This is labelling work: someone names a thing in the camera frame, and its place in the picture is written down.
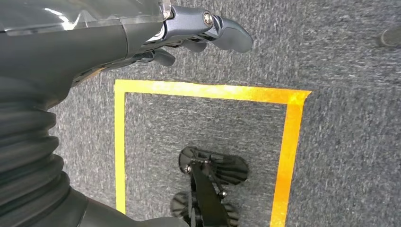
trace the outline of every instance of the screw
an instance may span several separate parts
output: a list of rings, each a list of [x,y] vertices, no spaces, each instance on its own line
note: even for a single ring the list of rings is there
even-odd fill
[[[186,171],[186,173],[190,173],[191,172],[191,166],[190,165],[187,165],[186,167],[185,167],[185,171]]]
[[[222,191],[222,192],[221,192],[221,196],[222,196],[223,198],[225,198],[227,195],[228,195],[228,193],[227,193],[226,191]]]
[[[212,27],[213,25],[213,16],[211,15],[211,13],[206,12],[205,15],[203,16],[203,21],[205,22],[205,24],[209,27]]]

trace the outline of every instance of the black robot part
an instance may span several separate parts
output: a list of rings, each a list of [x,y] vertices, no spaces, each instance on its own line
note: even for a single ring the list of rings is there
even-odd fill
[[[64,7],[73,4],[72,1],[52,2],[62,3]],[[1,10],[7,10],[2,3]],[[26,19],[26,15],[18,14],[18,9],[13,10],[17,13],[16,17]],[[185,15],[186,10],[191,12],[189,18],[203,23],[196,23],[200,26],[201,34],[179,29],[188,24],[188,21],[179,19],[180,13]],[[242,52],[244,47],[250,49],[250,36],[235,22],[224,22],[223,18],[207,10],[178,7],[173,7],[173,17],[168,22],[111,25],[30,35],[9,36],[2,22],[0,227],[188,227],[186,222],[176,218],[137,222],[71,188],[69,177],[62,171],[62,158],[53,154],[59,141],[49,135],[48,130],[56,124],[56,116],[48,110],[62,102],[71,87],[99,70],[114,69],[137,61],[171,65],[173,57],[160,47],[186,46],[198,52],[206,42],[227,37],[223,35],[224,31],[240,29],[242,39],[246,38],[247,41],[228,37],[232,39],[231,44],[236,44],[238,40],[243,42],[230,46],[232,49],[240,47],[239,51]],[[164,33],[154,37],[163,27]],[[221,32],[209,34],[213,28]],[[178,39],[179,32],[174,35],[169,31],[188,33]],[[174,39],[166,39],[168,34],[173,34]],[[230,177],[227,170],[220,170],[216,172],[216,177],[222,183],[235,183],[243,179],[243,176]]]
[[[237,227],[238,212],[223,202],[227,192],[222,184],[237,185],[246,181],[245,161],[238,156],[187,147],[179,155],[179,167],[191,176],[191,191],[179,192],[173,197],[172,215],[191,227]]]

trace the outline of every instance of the transparent plastic cover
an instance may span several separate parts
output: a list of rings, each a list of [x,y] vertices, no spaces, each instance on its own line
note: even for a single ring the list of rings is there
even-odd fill
[[[28,35],[161,22],[170,11],[170,0],[0,0],[0,29]]]

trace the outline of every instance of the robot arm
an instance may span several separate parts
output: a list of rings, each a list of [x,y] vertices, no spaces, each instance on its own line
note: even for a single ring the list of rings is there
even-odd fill
[[[239,52],[253,44],[234,21],[166,0],[1,1],[0,227],[187,227],[176,218],[131,220],[71,188],[47,110],[95,72],[137,61],[169,66],[175,58],[162,47],[200,52],[208,42]]]

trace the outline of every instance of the yellow tape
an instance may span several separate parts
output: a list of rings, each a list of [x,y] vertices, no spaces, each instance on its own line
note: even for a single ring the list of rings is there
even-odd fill
[[[114,89],[116,206],[117,210],[122,213],[125,213],[125,92],[286,104],[287,114],[270,219],[271,227],[285,226],[302,111],[305,99],[311,93],[310,91],[144,80],[116,80]]]
[[[309,91],[266,87],[244,87],[230,85],[203,85],[181,82],[117,80],[116,89],[124,92],[219,98],[252,102],[287,104],[290,98],[304,100]]]
[[[116,208],[125,214],[125,92],[114,92],[114,142],[115,142],[115,196]]]
[[[270,226],[284,227],[302,121],[302,105],[287,105]]]

